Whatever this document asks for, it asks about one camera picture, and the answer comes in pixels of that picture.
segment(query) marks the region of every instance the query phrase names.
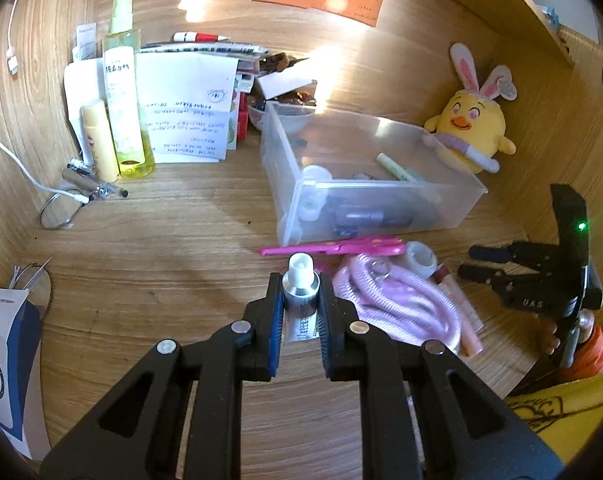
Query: pink knife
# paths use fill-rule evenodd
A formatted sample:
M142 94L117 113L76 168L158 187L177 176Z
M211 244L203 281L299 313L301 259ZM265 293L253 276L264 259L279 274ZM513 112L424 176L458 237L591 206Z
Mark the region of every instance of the pink knife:
M286 247L264 247L259 250L262 256L276 254L370 254L371 256L398 256L406 251L401 238L392 235L367 236L351 240L316 242L312 244L291 245Z

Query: hand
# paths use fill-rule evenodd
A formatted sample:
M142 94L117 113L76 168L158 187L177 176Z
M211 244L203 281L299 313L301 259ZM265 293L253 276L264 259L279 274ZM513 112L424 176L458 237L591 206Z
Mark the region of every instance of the hand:
M544 354L552 355L559 347L560 341L555 337L557 324L547 317L539 317L539 327L541 329L541 351ZM595 314L592 310L583 308L579 311L579 342L584 343L593 334L595 327Z

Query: yellow chick plush toy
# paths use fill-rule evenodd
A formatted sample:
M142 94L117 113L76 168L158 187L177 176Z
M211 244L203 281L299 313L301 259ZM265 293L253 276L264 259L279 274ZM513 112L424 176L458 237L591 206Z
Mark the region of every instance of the yellow chick plush toy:
M424 127L473 173L497 173L499 163L492 157L497 152L513 155L515 145L505 136L504 113L494 99L498 95L509 101L517 97L513 77L507 66L499 65L480 89L468 47L455 43L451 58L464 90L459 90L441 115L428 119Z

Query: plastic storage bin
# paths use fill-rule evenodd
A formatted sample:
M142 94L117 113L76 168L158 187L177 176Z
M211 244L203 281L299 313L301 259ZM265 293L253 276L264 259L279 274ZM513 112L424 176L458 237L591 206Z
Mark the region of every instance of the plastic storage bin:
M454 228L487 191L419 126L276 102L267 103L262 126L261 159L283 246ZM376 160L380 153L412 180L390 174Z

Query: wooden desk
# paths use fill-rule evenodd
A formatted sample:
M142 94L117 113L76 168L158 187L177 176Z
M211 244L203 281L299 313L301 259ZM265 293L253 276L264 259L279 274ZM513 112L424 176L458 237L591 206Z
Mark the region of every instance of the wooden desk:
M71 229L36 232L26 252L53 257L42 344L52 444L153 344L208 338L286 268L285 258L256 254L277 243L258 136L225 162L160 166L126 187L128 199L92 203ZM472 243L523 236L485 196L458 229L411 237L461 258ZM485 320L485 351L467 363L505 396L537 358L530 318L501 308L486 286L466 291ZM277 378L244 387L245 478L360 478L358 410L356 384L324 379L317 340L285 345Z

